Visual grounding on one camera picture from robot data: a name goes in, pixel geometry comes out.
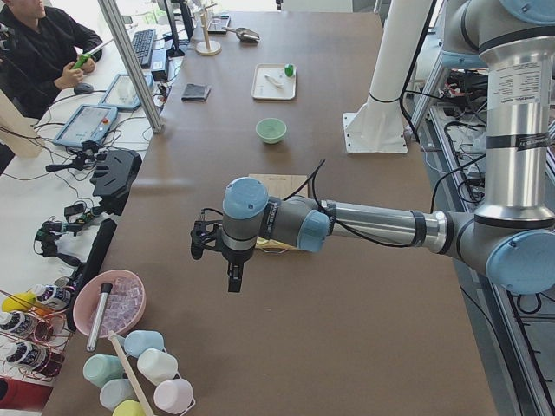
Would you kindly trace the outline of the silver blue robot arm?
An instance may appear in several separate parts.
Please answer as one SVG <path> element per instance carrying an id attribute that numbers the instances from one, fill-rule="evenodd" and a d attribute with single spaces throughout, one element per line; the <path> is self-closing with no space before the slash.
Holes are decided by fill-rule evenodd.
<path id="1" fill-rule="evenodd" d="M 470 214 L 400 211 L 316 198 L 271 197 L 256 179 L 225 190 L 217 246 L 228 289 L 259 238 L 316 252 L 329 235 L 382 246 L 425 247 L 456 258 L 521 295 L 554 284 L 554 215 L 545 205 L 549 84 L 554 55 L 551 1 L 450 1 L 443 50 L 477 55 L 488 70 L 485 197 Z"/>

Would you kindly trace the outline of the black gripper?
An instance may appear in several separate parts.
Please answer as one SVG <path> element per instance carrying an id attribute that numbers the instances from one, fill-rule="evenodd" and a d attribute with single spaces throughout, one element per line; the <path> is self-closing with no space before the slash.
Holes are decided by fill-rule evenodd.
<path id="1" fill-rule="evenodd" d="M 227 267 L 228 291 L 239 293 L 242 286 L 243 265 L 253 255 L 253 248 L 248 250 L 234 250 L 227 246 L 223 247 L 222 255 L 229 262 Z"/>

